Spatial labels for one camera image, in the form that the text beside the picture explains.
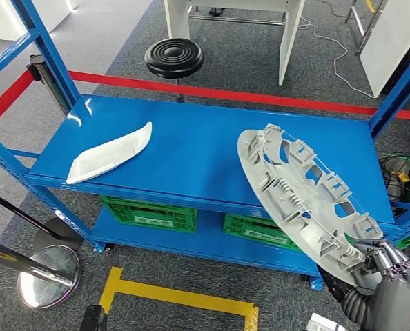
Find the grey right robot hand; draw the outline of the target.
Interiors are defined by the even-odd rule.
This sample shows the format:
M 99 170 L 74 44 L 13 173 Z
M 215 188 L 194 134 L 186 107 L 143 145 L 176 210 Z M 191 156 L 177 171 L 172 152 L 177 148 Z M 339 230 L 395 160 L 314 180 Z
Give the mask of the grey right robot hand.
M 410 330 L 410 260 L 388 241 L 376 246 L 372 254 L 382 281 L 358 324 L 361 330 Z

